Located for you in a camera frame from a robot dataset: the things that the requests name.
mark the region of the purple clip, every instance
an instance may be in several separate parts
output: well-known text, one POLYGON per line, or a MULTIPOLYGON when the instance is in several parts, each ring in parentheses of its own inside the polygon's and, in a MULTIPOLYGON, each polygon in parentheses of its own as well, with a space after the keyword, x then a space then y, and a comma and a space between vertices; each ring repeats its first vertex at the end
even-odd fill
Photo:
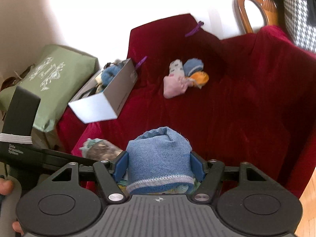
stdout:
POLYGON ((140 65, 142 65, 143 62, 146 61, 146 59, 147 59, 147 56, 145 56, 144 58, 142 58, 142 59, 140 60, 140 62, 136 64, 135 69, 138 69, 138 68, 140 67, 140 65))
POLYGON ((189 33, 185 34, 185 37, 190 37, 190 36, 193 36, 196 32, 199 31, 200 27, 204 25, 204 22, 203 21, 199 21, 197 23, 197 26, 191 30, 189 33))

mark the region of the blue knitted hat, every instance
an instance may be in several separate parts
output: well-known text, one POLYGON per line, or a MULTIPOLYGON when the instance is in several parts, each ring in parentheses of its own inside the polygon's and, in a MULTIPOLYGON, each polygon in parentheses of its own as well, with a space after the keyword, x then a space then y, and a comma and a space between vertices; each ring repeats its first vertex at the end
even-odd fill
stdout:
POLYGON ((169 127, 150 130, 129 141, 128 185, 131 194, 164 192, 188 185, 194 188, 189 142, 169 127))

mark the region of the houndstooth cushion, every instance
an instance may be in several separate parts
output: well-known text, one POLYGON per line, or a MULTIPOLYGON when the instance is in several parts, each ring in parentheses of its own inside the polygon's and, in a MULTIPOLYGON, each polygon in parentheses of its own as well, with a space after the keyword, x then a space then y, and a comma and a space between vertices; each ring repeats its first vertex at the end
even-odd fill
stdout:
POLYGON ((284 0, 285 26, 293 43, 316 53, 316 26, 308 22, 307 0, 284 0))

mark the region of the white wall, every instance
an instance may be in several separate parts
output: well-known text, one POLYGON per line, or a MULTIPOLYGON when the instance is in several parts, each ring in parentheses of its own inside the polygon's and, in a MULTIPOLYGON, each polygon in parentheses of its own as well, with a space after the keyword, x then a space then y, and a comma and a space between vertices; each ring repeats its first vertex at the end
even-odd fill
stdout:
MULTIPOLYGON (((182 13, 205 22, 220 39, 243 34, 234 0, 0 0, 0 81, 34 63, 41 48, 58 43, 85 51, 104 65, 127 55, 129 33, 139 25, 182 13)), ((259 10, 246 3, 254 28, 259 10)))

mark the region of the pink sock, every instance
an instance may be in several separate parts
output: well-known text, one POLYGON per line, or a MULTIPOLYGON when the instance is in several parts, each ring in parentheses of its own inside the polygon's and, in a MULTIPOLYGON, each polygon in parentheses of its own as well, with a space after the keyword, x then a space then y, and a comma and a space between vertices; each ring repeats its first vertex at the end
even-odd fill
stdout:
POLYGON ((173 75, 165 76, 163 79, 163 96, 167 99, 184 94, 188 86, 193 83, 184 77, 176 77, 173 75))

